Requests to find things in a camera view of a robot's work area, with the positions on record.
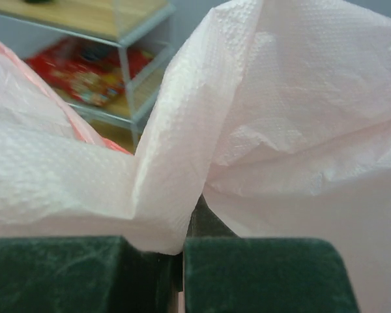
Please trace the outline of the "green snack packet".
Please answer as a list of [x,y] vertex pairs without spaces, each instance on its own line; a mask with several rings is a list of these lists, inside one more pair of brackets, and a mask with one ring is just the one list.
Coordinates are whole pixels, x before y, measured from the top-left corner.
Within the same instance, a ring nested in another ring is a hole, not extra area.
[[23,0],[23,2],[30,5],[44,5],[44,4],[54,3],[55,0]]

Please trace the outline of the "pink plastic bag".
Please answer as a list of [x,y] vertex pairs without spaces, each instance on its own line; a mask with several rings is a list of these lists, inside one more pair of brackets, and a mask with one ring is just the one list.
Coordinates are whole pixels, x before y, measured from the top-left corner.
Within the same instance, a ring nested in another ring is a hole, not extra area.
[[391,312],[391,18],[229,1],[171,60],[134,155],[0,42],[0,237],[181,251],[200,196],[242,237],[316,237],[363,312]]

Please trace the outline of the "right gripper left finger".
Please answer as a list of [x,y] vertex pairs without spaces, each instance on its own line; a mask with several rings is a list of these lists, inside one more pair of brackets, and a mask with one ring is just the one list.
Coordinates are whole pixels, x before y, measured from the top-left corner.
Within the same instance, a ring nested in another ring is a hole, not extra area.
[[0,312],[175,312],[181,278],[122,237],[0,239]]

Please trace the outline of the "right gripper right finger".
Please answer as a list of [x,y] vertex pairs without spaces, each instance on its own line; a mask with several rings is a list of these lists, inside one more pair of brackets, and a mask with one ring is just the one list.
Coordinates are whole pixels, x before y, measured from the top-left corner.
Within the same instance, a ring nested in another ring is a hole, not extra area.
[[315,238],[241,238],[200,198],[183,248],[187,312],[358,312],[342,257]]

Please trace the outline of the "red snack packet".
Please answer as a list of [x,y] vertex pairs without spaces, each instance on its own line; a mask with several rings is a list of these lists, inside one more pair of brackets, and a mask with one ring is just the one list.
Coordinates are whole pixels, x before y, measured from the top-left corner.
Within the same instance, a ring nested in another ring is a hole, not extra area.
[[48,85],[84,104],[102,107],[124,93],[119,51],[113,46],[64,37],[25,62]]

